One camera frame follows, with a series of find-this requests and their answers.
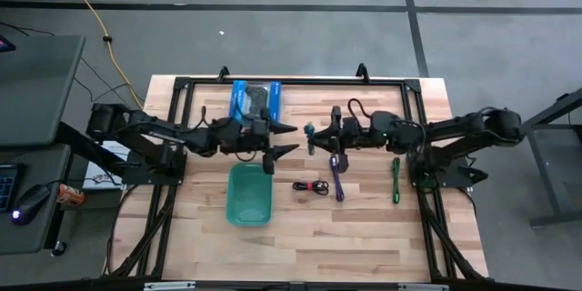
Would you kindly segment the white paper sheet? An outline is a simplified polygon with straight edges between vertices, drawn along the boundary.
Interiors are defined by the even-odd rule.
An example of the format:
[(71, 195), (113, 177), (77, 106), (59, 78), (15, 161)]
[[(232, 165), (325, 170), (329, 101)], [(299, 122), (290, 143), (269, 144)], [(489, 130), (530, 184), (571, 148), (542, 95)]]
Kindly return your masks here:
[[(129, 149), (115, 141), (104, 141), (102, 147), (123, 160), (128, 157)], [(127, 186), (122, 183), (121, 177), (104, 171), (95, 163), (89, 163), (85, 172), (83, 188), (84, 190), (126, 190)]]

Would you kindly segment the blue PlayStation controller box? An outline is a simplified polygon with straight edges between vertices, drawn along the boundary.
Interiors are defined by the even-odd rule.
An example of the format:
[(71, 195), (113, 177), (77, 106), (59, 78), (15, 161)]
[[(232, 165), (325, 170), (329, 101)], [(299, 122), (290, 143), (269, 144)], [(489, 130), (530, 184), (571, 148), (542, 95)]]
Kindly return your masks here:
[(235, 80), (230, 96), (229, 115), (243, 127), (250, 127), (251, 121), (260, 118), (261, 111), (266, 109), (269, 117), (279, 122), (281, 98), (282, 85), (279, 81)]

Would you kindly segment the grey desk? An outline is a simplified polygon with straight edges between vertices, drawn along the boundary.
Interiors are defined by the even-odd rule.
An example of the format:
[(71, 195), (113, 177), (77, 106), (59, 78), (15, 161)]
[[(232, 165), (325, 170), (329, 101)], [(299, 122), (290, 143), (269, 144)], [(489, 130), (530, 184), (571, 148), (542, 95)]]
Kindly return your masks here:
[(50, 191), (31, 222), (18, 226), (12, 212), (0, 213), (0, 256), (37, 253), (58, 245), (63, 212), (56, 203), (68, 178), (72, 150), (57, 131), (85, 38), (17, 36), (15, 50), (0, 53), (0, 168), (24, 169), (15, 198), (34, 186)]

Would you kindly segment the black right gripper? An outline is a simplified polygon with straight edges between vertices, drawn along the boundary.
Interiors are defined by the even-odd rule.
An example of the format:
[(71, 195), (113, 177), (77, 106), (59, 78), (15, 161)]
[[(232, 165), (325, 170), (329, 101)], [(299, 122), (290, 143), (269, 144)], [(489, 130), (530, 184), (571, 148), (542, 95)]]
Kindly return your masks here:
[(310, 145), (326, 151), (332, 151), (332, 154), (337, 159), (338, 172), (345, 173), (349, 168), (346, 150), (348, 148), (362, 147), (364, 144), (364, 128), (360, 125), (358, 135), (345, 135), (343, 133), (344, 117), (341, 115), (341, 108), (337, 105), (332, 107), (331, 118), (331, 126), (320, 131), (314, 131), (311, 134), (309, 137), (311, 139)]

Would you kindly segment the black keyboard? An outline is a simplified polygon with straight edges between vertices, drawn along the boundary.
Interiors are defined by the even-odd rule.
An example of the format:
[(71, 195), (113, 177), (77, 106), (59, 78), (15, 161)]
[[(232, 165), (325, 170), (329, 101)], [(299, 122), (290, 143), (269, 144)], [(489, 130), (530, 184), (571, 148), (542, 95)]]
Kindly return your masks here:
[(0, 164), (0, 213), (11, 210), (25, 170), (25, 164)]

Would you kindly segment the green plastic basket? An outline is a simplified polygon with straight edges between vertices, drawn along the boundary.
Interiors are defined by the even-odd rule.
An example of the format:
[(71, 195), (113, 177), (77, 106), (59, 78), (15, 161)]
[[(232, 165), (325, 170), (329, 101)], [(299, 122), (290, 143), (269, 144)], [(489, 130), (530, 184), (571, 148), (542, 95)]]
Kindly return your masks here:
[(233, 226), (264, 226), (272, 217), (273, 177), (258, 163), (238, 163), (229, 173), (226, 219)]

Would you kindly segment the orange drink can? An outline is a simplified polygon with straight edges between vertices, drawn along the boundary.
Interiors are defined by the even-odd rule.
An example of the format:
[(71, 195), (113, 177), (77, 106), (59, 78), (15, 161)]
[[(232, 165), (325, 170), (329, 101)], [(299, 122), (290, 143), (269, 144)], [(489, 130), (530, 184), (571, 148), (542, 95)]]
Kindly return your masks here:
[(85, 202), (85, 193), (74, 187), (60, 184), (56, 202), (65, 206), (80, 206)]

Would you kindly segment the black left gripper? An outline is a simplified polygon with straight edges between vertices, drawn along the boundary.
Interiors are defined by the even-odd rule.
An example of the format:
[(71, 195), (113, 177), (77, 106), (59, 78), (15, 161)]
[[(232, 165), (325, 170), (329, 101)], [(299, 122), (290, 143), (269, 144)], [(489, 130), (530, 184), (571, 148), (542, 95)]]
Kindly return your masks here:
[[(243, 127), (233, 117), (223, 117), (213, 121), (213, 138), (218, 142), (223, 154), (263, 152), (263, 170), (267, 175), (275, 172), (275, 161), (294, 151), (299, 144), (270, 145), (269, 137), (255, 137), (249, 134), (250, 127)], [(295, 132), (296, 126), (270, 122), (270, 131), (275, 135)]]

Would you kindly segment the silver aluminium bracket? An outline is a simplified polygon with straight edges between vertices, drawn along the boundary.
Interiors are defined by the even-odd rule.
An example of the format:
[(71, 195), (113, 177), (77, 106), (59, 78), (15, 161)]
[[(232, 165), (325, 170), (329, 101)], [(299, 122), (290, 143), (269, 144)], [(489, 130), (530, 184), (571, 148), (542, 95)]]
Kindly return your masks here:
[(401, 283), (398, 291), (450, 291), (449, 286), (438, 284)]
[(143, 291), (193, 291), (195, 281), (161, 281), (145, 283)]

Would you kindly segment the black metal side stand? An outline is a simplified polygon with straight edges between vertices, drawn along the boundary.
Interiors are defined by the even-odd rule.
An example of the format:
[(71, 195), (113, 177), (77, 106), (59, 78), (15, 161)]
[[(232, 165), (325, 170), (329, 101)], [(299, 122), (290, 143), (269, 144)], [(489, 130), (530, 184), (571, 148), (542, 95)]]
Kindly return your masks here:
[(582, 88), (560, 96), (524, 123), (552, 209), (548, 216), (531, 219), (533, 228), (582, 222), (582, 206), (568, 192), (571, 186), (582, 186), (582, 123), (557, 122), (577, 109), (582, 109)]

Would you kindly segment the black computer mouse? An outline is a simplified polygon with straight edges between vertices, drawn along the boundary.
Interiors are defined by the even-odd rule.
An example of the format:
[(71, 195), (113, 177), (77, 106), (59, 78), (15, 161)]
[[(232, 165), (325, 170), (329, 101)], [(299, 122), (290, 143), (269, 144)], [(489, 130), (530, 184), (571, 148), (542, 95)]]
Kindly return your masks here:
[(50, 190), (45, 185), (29, 188), (16, 201), (15, 209), (11, 213), (11, 222), (16, 226), (31, 223), (49, 196)]

